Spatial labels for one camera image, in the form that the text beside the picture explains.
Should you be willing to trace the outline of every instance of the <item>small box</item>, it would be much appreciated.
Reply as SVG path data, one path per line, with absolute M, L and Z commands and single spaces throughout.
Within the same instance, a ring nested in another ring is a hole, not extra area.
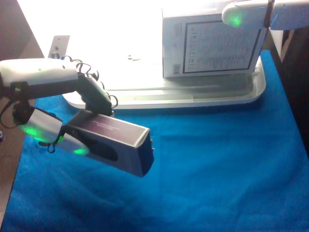
M 68 134 L 90 150 L 86 156 L 143 177 L 154 161 L 150 129 L 81 110 L 66 124 Z
M 222 10 L 228 3 L 209 3 L 194 11 L 162 9 L 164 78 L 254 72 L 267 29 L 224 24 Z

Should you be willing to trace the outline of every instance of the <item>blue tablecloth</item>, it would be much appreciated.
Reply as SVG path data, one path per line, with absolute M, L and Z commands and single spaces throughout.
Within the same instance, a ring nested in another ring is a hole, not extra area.
M 26 137 L 3 231 L 226 232 L 309 229 L 309 163 L 268 51 L 254 103 L 116 111 L 151 129 L 144 178 Z M 37 106 L 68 121 L 61 96 Z

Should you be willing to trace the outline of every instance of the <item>white box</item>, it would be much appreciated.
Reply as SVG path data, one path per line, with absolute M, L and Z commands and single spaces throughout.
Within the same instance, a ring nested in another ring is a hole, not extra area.
M 162 9 L 164 78 L 254 71 L 267 29 L 228 26 L 222 22 L 223 7 Z

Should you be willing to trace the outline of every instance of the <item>barcode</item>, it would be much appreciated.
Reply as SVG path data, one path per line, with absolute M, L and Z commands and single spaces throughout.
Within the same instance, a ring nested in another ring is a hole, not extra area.
M 181 36 L 183 33 L 183 24 L 182 23 L 177 23 L 174 26 L 174 30 L 175 30 L 175 36 Z
M 173 73 L 174 73 L 174 75 L 180 74 L 180 64 L 174 64 Z

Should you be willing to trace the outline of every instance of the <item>black rectangular border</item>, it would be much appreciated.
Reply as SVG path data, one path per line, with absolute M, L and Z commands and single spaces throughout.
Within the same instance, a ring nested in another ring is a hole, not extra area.
M 223 70 L 212 70 L 212 71 L 196 71 L 196 72 L 185 72 L 184 69 L 185 69 L 185 55 L 186 55 L 186 49 L 187 49 L 187 32 L 188 32 L 188 25 L 190 24 L 201 24 L 201 23 L 223 23 L 222 20 L 216 20 L 216 21 L 205 21 L 205 22 L 195 22 L 195 23 L 186 23 L 185 24 L 185 34 L 184 34 L 184 53 L 183 53 L 183 74 L 187 74 L 187 73 L 213 73 L 213 72 L 222 72 L 222 71 L 237 71 L 237 70 L 249 70 L 250 69 L 250 66 L 251 66 L 251 62 L 252 62 L 252 59 L 253 59 L 253 55 L 254 55 L 254 52 L 255 52 L 255 49 L 256 49 L 256 45 L 257 45 L 257 42 L 259 40 L 259 37 L 260 37 L 260 33 L 261 33 L 261 29 L 259 29 L 259 32 L 256 36 L 256 40 L 255 40 L 255 43 L 254 43 L 254 46 L 253 46 L 253 51 L 252 51 L 252 54 L 251 54 L 251 58 L 250 58 L 250 61 L 249 61 L 249 65 L 248 65 L 248 68 L 246 69 L 223 69 Z

